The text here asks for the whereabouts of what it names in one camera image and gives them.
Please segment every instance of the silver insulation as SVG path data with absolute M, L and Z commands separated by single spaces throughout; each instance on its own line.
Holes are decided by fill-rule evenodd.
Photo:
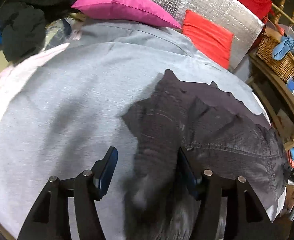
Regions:
M 233 70 L 252 46 L 264 24 L 237 0 L 152 0 L 180 24 L 190 9 L 234 34 L 230 57 Z

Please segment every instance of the pink pillow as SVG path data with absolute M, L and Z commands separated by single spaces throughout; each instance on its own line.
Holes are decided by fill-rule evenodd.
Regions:
M 72 6 L 102 20 L 130 20 L 157 27 L 181 28 L 161 6 L 151 0 L 77 0 Z

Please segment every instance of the black clothing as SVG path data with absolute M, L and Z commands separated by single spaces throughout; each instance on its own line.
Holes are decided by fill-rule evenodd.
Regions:
M 0 8 L 2 50 L 8 61 L 31 56 L 40 51 L 46 22 L 42 10 L 25 3 L 7 3 Z

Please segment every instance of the light gray fabric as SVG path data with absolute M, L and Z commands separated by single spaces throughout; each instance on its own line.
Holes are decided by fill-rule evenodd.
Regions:
M 121 115 L 151 95 L 167 68 L 183 81 L 214 81 L 253 113 L 262 112 L 247 85 L 182 34 L 89 21 L 81 40 L 34 73 L 0 122 L 0 223 L 14 237 L 50 175 L 75 177 L 115 146 L 118 164 L 96 207 L 106 239 L 124 238 L 123 199 L 137 140 Z M 76 236 L 74 219 L 70 226 Z

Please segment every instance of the metal bolt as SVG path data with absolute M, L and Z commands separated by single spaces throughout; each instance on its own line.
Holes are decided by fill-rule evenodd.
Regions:
M 84 176 L 90 176 L 92 173 L 93 173 L 93 172 L 92 172 L 91 170 L 85 170 L 85 171 L 83 172 L 83 175 L 84 175 Z
M 246 179 L 243 176 L 239 176 L 238 177 L 238 181 L 241 182 L 241 183 L 245 183 L 246 182 Z
M 57 176 L 50 176 L 48 180 L 49 182 L 53 183 L 57 180 Z
M 211 176 L 211 175 L 213 175 L 213 172 L 211 170 L 204 170 L 204 174 L 206 176 Z

